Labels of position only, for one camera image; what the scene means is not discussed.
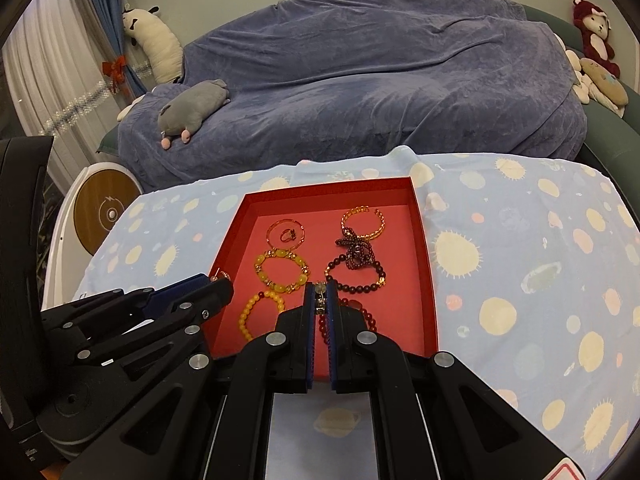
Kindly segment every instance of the red bow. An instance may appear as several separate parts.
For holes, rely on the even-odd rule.
[[[113,63],[104,62],[102,64],[102,73],[111,78],[111,93],[115,94],[120,88],[125,96],[129,95],[129,89],[122,87],[126,83],[124,75],[124,67],[127,65],[127,60],[124,56],[120,56]]]

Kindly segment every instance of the jewelry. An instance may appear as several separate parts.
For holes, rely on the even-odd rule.
[[[296,230],[295,229],[284,229],[283,232],[281,232],[280,234],[280,241],[287,243],[287,242],[293,242],[296,239]]]
[[[361,311],[362,315],[364,316],[364,321],[369,327],[369,332],[378,331],[378,327],[376,327],[376,320],[373,319],[373,315],[370,312],[367,312],[367,309],[365,309],[359,301],[347,300],[347,298],[342,298],[338,302],[338,304],[340,304],[340,306],[350,306],[351,308],[355,308],[356,310]],[[322,314],[320,316],[318,325],[320,327],[320,335],[322,336],[322,340],[324,341],[324,344],[328,345],[329,331],[326,326],[326,314]]]
[[[351,270],[361,267],[370,266],[376,259],[373,253],[373,247],[366,240],[358,238],[356,232],[350,227],[346,227],[343,231],[344,238],[335,241],[335,244],[341,247],[347,247],[347,267]]]
[[[332,262],[329,262],[326,266],[326,269],[324,270],[324,276],[326,277],[327,281],[330,280],[334,280],[335,282],[335,287],[338,290],[343,290],[344,292],[348,292],[350,294],[361,294],[361,293],[365,293],[365,294],[369,294],[370,292],[375,292],[376,290],[378,290],[381,286],[385,286],[386,283],[386,272],[385,270],[382,268],[382,265],[380,265],[380,262],[377,260],[374,260],[371,265],[373,267],[376,268],[376,272],[378,273],[378,280],[375,283],[371,283],[371,285],[358,285],[358,286],[349,286],[347,284],[343,284],[343,283],[339,283],[338,281],[336,281],[334,278],[332,278],[330,272],[332,269],[334,269],[336,266],[340,265],[343,261],[345,261],[347,259],[347,256],[345,254],[341,254],[340,256],[338,256],[337,258],[335,258]]]
[[[291,246],[291,247],[287,247],[287,249],[286,249],[287,251],[293,251],[294,249],[297,249],[298,247],[300,247],[300,245],[302,245],[302,242],[304,242],[304,241],[305,241],[305,228],[303,227],[303,225],[302,225],[300,222],[298,222],[297,220],[292,220],[291,218],[285,218],[285,219],[282,219],[282,220],[278,220],[276,223],[271,224],[271,225],[269,226],[269,228],[267,229],[267,243],[269,244],[269,247],[270,247],[271,249],[277,249],[277,247],[276,247],[276,246],[274,246],[274,245],[271,243],[271,240],[270,240],[271,231],[273,231],[277,226],[279,226],[279,225],[281,225],[281,224],[284,224],[285,222],[291,222],[291,223],[293,223],[293,224],[296,224],[296,225],[300,228],[300,236],[301,236],[301,237],[300,237],[300,241],[299,241],[297,244],[295,244],[295,245],[293,245],[293,246]],[[285,235],[285,233],[287,233],[287,232],[289,232],[289,233],[290,233],[290,237],[289,237],[288,239],[284,239],[284,240],[283,240],[283,239],[282,239],[282,237],[283,237],[283,236]],[[292,241],[294,241],[297,237],[298,237],[298,235],[297,235],[297,233],[295,232],[295,230],[294,230],[294,229],[285,229],[285,230],[282,232],[282,234],[280,235],[280,241],[281,241],[281,242],[292,242]]]
[[[216,282],[217,280],[219,280],[219,279],[220,279],[219,274],[220,274],[223,278],[226,278],[226,279],[228,279],[229,281],[231,281],[231,276],[229,276],[229,275],[228,275],[224,270],[220,270],[220,268],[218,268],[218,269],[216,270],[216,273],[215,273],[213,276],[211,276],[211,277],[210,277],[209,281],[210,281],[210,282]]]
[[[288,258],[289,260],[295,262],[300,267],[300,269],[302,269],[302,273],[300,274],[298,279],[290,285],[280,285],[278,283],[274,283],[269,279],[267,273],[262,270],[262,263],[267,258]],[[311,271],[309,271],[309,267],[306,265],[306,262],[296,253],[293,253],[288,249],[269,249],[264,254],[260,254],[255,259],[254,269],[256,274],[258,275],[258,278],[260,278],[260,280],[271,290],[275,290],[276,292],[280,293],[286,292],[287,294],[291,294],[294,290],[298,290],[301,286],[303,286],[308,280],[309,274],[311,274]]]
[[[278,306],[278,314],[284,312],[284,300],[275,292],[271,292],[270,290],[267,290],[266,292],[258,292],[258,294],[256,294],[255,296],[249,298],[249,301],[247,301],[247,304],[242,311],[242,314],[240,314],[240,319],[238,319],[238,328],[247,341],[251,341],[251,339],[253,339],[254,337],[246,327],[246,320],[249,319],[249,314],[251,314],[251,310],[254,308],[255,304],[258,303],[258,301],[260,301],[262,298],[271,298],[273,301],[275,301],[276,305]]]
[[[342,229],[342,233],[346,236],[346,233],[344,231],[345,231],[345,229],[347,229],[347,226],[344,223],[347,221],[347,219],[350,216],[353,216],[353,215],[358,214],[358,213],[364,213],[364,212],[367,212],[367,211],[369,211],[369,206],[368,205],[361,205],[361,206],[358,206],[358,207],[354,207],[353,209],[349,209],[344,215],[342,215],[342,220],[340,220],[340,228]],[[377,228],[372,233],[369,233],[368,235],[358,236],[358,238],[360,238],[360,240],[367,240],[367,241],[370,242],[370,241],[375,240],[376,238],[378,238],[382,234],[382,231],[385,230],[385,217],[382,215],[382,213],[380,212],[379,209],[376,209],[374,211],[374,213],[380,219],[380,222],[381,222],[380,227]]]

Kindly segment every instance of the wooden disc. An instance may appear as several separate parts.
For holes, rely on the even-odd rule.
[[[118,170],[102,170],[82,184],[74,206],[74,225],[82,246],[91,255],[140,195],[136,184]]]

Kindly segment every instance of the red tray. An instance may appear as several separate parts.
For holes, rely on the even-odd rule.
[[[305,241],[294,252],[309,266],[312,282],[324,281],[328,262],[343,253],[335,245],[342,237],[340,219],[350,208],[368,205],[385,216],[385,231],[371,242],[376,259],[386,272],[386,285],[370,294],[340,293],[341,298],[360,301],[376,320],[378,332],[394,339],[403,350],[430,356],[438,349],[436,313],[431,269],[422,218],[412,181],[408,177],[380,178],[289,187],[244,197],[229,226],[210,276],[217,269],[227,272],[234,282],[234,298],[221,314],[203,325],[213,356],[239,352],[246,339],[238,329],[238,319],[251,296],[267,290],[254,270],[256,257],[269,249],[266,231],[274,222],[291,218],[305,228]],[[347,225],[359,234],[375,231],[380,225],[372,213],[356,214]],[[272,239],[281,230],[275,229]],[[271,280],[287,285],[300,275],[300,268],[284,258],[269,258],[262,265]],[[341,264],[332,271],[341,283],[369,285],[378,276],[372,267],[349,270]],[[303,289],[281,294],[286,308],[300,306]],[[264,299],[252,310],[247,328],[256,337],[270,332],[276,323],[273,301]],[[327,353],[316,328],[315,374],[328,377]]]

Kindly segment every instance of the white plush cow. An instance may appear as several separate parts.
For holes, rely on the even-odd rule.
[[[182,76],[182,47],[178,38],[151,10],[131,9],[122,13],[124,31],[131,44],[140,44],[151,63],[156,82],[171,83]]]

